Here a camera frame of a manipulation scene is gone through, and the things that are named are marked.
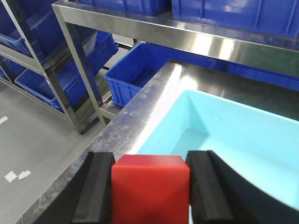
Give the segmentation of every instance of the floor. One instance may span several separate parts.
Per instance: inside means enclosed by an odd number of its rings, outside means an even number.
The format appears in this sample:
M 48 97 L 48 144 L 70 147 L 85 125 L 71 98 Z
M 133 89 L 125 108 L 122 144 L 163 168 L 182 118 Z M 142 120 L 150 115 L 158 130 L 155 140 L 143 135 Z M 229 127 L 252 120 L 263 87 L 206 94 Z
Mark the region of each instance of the floor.
M 115 39 L 131 42 L 119 36 Z M 121 49 L 106 66 L 126 53 Z M 14 224 L 102 128 L 98 123 L 80 136 L 67 121 L 0 82 L 1 223 Z M 19 175 L 26 170 L 31 174 L 21 181 L 5 179 L 10 171 Z

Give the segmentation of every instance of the blue plastic crate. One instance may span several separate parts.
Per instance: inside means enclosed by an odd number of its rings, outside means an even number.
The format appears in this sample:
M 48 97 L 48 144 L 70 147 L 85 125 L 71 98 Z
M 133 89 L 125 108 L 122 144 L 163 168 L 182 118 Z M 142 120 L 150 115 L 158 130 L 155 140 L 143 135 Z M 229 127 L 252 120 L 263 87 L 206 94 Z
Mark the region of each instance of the blue plastic crate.
M 170 6 L 170 0 L 78 0 L 79 3 L 155 16 Z
M 112 35 L 107 32 L 99 31 L 96 47 L 88 56 L 93 74 L 97 75 L 99 70 L 117 51 L 118 48 L 114 43 Z M 87 93 L 83 80 L 73 60 L 57 74 L 57 79 L 69 99 L 71 106 L 74 106 Z M 54 96 L 43 76 L 31 70 L 25 70 L 15 82 L 32 95 L 62 111 L 57 98 Z
M 239 75 L 241 77 L 246 77 L 299 91 L 299 77 L 289 76 L 236 63 L 227 63 L 223 71 Z
M 20 7 L 25 15 L 26 21 L 43 53 L 48 56 L 64 41 L 64 35 L 51 9 L 53 0 L 42 1 L 43 4 L 37 0 L 19 0 L 19 2 L 21 3 Z M 31 56 L 25 41 L 16 30 L 16 27 L 2 4 L 0 4 L 0 43 Z
M 297 0 L 172 0 L 179 20 L 297 37 Z
M 7 58 L 2 63 L 5 63 L 5 65 L 10 69 L 11 77 L 9 77 L 9 78 L 12 80 L 17 78 L 18 75 L 21 74 L 25 70 L 25 67 L 7 59 Z M 3 78 L 6 78 L 6 76 L 4 75 L 4 72 L 1 69 L 0 69 L 0 76 Z
M 222 70 L 226 62 L 150 43 L 141 43 L 105 75 L 112 101 L 125 106 L 170 59 Z

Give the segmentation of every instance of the red block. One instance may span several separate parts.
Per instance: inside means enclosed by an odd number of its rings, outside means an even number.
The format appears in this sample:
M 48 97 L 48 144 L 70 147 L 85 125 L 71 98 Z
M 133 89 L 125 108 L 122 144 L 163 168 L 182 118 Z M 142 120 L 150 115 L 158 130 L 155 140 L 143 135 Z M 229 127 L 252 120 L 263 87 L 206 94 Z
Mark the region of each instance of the red block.
M 188 224 L 189 190 L 182 157 L 124 155 L 112 166 L 113 224 Z

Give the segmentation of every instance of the metal table surface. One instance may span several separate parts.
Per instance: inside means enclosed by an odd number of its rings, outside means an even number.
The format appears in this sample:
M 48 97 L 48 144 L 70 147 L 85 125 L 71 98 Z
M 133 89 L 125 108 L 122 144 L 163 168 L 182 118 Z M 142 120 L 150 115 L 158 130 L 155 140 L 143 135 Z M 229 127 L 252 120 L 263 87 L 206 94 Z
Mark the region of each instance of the metal table surface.
M 20 218 L 31 224 L 79 169 L 89 151 L 134 154 L 180 93 L 197 89 L 299 120 L 299 92 L 196 65 L 169 61 Z

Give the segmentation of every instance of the metal shelf frame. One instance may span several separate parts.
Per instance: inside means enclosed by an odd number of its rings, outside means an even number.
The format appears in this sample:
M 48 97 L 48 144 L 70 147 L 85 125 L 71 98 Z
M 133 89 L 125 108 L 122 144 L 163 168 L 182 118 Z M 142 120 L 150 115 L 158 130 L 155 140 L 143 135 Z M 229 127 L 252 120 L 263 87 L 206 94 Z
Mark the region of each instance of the metal shelf frame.
M 44 106 L 48 110 L 51 110 L 56 115 L 64 118 L 65 120 L 69 121 L 75 129 L 78 131 L 79 134 L 84 134 L 92 125 L 94 125 L 98 118 L 90 122 L 89 124 L 85 124 L 85 120 L 94 112 L 94 108 L 90 98 L 88 98 L 85 102 L 82 103 L 76 110 L 74 110 L 68 98 L 66 97 L 62 87 L 60 86 L 56 74 L 63 68 L 72 58 L 71 52 L 66 43 L 62 43 L 56 50 L 53 51 L 48 57 L 42 53 L 42 50 L 36 41 L 35 36 L 30 30 L 29 25 L 27 24 L 21 9 L 19 8 L 16 0 L 1 0 L 5 9 L 7 10 L 9 16 L 11 17 L 14 25 L 16 26 L 18 32 L 20 33 L 21 37 L 24 39 L 25 44 L 30 51 L 32 57 L 29 57 L 25 54 L 17 52 L 11 48 L 8 48 L 4 45 L 0 44 L 0 69 L 4 71 L 4 74 L 7 77 L 7 80 L 0 77 L 0 81 L 4 82 L 5 84 L 9 85 L 10 87 L 16 89 L 17 91 L 21 92 L 22 94 L 26 95 L 27 97 L 31 98 L 35 102 L 39 103 L 40 105 Z M 92 32 L 95 31 L 88 31 L 91 33 L 86 33 L 86 35 L 92 36 Z M 37 99 L 36 97 L 32 96 L 31 94 L 25 92 L 18 86 L 13 84 L 14 80 L 11 80 L 9 77 L 9 68 L 2 62 L 3 58 L 8 58 L 27 69 L 30 69 L 42 76 L 45 77 L 46 81 L 48 82 L 50 88 L 52 89 L 55 97 L 58 99 L 63 111 L 60 112 L 59 110 L 51 107 L 47 103 Z
M 68 0 L 52 6 L 101 120 L 103 116 L 113 118 L 117 112 L 102 101 L 75 25 L 299 76 L 299 39 L 177 21 L 171 12 L 150 17 Z

